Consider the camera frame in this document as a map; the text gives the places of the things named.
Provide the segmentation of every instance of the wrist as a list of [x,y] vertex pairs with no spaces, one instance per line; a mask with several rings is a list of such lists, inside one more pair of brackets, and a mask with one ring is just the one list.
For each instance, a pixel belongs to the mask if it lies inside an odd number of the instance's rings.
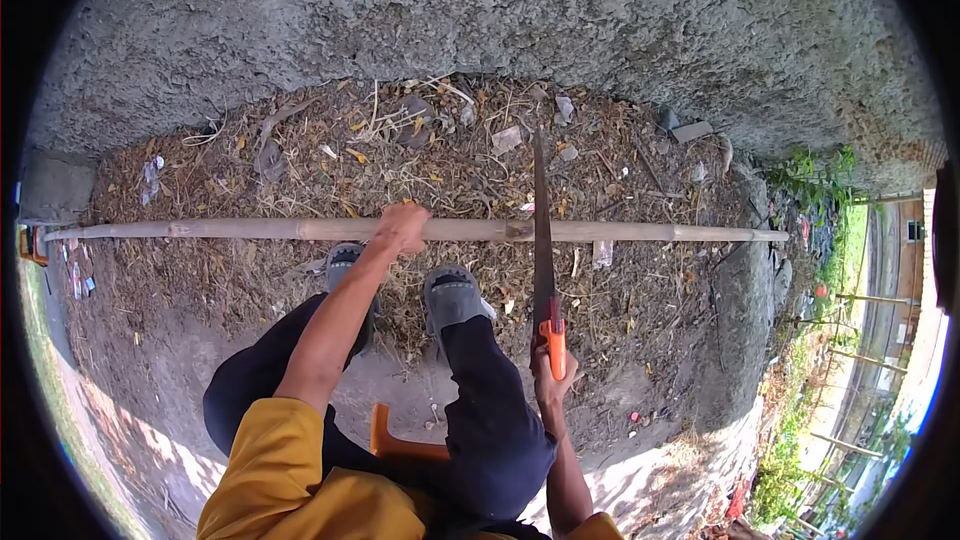
[[391,259],[401,254],[401,237],[395,232],[376,232],[369,239],[365,250],[372,249],[372,252],[385,253]]

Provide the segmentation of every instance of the yellow leaf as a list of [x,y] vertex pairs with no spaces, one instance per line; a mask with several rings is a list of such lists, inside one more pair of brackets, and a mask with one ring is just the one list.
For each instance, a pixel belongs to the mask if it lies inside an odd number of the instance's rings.
[[348,152],[348,153],[350,153],[351,155],[353,155],[354,157],[356,157],[356,158],[357,158],[357,161],[360,162],[360,165],[363,165],[364,163],[367,162],[367,155],[365,155],[365,154],[362,153],[362,152],[359,152],[359,151],[357,151],[357,150],[353,150],[352,148],[348,148],[348,149],[346,150],[346,152]]

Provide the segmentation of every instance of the window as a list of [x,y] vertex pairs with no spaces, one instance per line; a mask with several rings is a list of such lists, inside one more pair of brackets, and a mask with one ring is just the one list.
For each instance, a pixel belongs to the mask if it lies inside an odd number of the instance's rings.
[[924,222],[918,219],[907,219],[906,222],[906,243],[922,243],[924,241]]

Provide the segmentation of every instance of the concrete ledge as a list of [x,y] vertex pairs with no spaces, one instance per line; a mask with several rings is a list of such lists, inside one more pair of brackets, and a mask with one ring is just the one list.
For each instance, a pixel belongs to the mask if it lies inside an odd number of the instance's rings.
[[78,155],[30,150],[20,188],[19,221],[30,225],[68,225],[87,210],[96,162]]

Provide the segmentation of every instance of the orange plastic chair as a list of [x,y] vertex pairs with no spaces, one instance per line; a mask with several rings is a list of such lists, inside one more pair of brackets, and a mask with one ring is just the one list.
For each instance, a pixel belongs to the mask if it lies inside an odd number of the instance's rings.
[[373,418],[369,422],[369,451],[386,461],[427,461],[445,462],[450,453],[443,444],[410,442],[394,438],[387,429],[390,419],[390,406],[383,402],[373,405]]

